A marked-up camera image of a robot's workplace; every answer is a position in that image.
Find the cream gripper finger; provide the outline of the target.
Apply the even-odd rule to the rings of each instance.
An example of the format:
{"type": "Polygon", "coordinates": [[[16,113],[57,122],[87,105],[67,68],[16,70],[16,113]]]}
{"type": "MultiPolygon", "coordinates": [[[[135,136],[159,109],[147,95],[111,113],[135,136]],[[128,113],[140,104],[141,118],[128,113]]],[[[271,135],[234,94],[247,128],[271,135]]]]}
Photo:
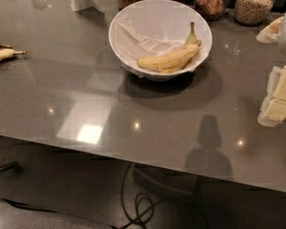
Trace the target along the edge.
{"type": "Polygon", "coordinates": [[[257,122],[275,127],[286,119],[286,65],[273,67],[266,89],[266,97],[260,107],[257,122]]]}
{"type": "Polygon", "coordinates": [[[278,17],[276,20],[266,26],[256,36],[256,40],[261,43],[271,44],[277,43],[279,39],[279,31],[283,21],[283,17],[278,17]]]}

